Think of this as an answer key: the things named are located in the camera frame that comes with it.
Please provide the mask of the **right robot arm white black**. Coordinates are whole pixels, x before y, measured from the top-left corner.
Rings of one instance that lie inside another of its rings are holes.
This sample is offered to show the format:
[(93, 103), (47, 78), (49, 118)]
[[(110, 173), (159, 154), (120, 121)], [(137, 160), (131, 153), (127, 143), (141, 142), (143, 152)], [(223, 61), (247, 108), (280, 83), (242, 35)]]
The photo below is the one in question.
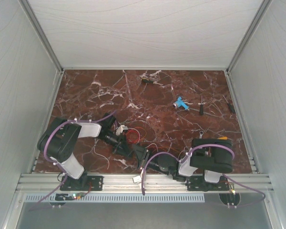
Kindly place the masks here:
[(152, 169), (171, 175), (174, 180), (184, 182), (196, 170), (201, 169), (204, 172), (201, 183), (208, 190), (217, 186), (222, 174), (233, 171), (232, 161), (235, 157), (232, 141), (227, 137), (195, 138), (192, 140), (190, 150), (180, 159), (168, 152), (151, 155), (147, 148), (139, 145), (133, 145), (133, 150), (141, 176), (148, 169)]

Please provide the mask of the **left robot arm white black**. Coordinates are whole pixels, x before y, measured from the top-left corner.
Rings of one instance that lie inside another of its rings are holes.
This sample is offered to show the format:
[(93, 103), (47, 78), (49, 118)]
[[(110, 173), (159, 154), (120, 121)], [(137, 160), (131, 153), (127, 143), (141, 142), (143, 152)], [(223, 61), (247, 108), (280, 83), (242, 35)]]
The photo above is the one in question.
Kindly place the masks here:
[(89, 179), (84, 167), (78, 162), (73, 151), (79, 138), (92, 137), (112, 146), (112, 153), (131, 158), (133, 151), (126, 139), (128, 128), (119, 126), (112, 131), (116, 123), (114, 113), (106, 113), (103, 118), (93, 120), (67, 120), (56, 117), (38, 141), (37, 149), (44, 158), (57, 165), (71, 179), (78, 190), (88, 186)]

